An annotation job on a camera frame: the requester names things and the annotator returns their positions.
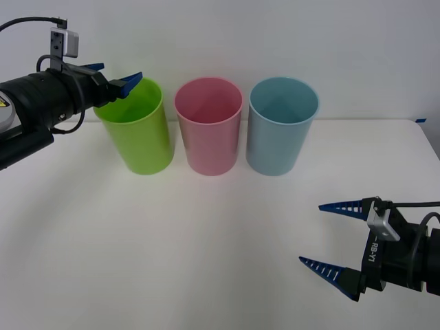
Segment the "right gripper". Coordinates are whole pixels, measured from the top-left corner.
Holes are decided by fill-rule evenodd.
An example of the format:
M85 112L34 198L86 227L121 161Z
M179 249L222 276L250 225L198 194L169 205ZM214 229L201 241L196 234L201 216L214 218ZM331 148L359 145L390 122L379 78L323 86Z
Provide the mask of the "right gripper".
M366 221L373 197L354 201L327 203L318 206L319 211ZM323 263L299 256L299 260L312 272L326 280L352 301L358 302L366 287L382 291L392 283L420 292L424 287L423 267L427 229L423 229L413 263L412 283L408 282L408 263L411 248L419 225L409 223L397 209L388 209L388 222L399 235L398 241L384 241L370 231L364 249L361 271L334 264Z

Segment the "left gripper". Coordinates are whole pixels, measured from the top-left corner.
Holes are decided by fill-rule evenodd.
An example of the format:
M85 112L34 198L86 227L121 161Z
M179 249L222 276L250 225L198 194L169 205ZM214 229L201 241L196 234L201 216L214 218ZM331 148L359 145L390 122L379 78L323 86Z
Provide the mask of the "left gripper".
M102 107L117 99L125 99L142 80L142 72L130 76L108 81L101 70L103 63L88 65L68 64L71 73L66 69L56 71L48 69L61 81L69 95L68 112L79 114L82 110L91 107Z

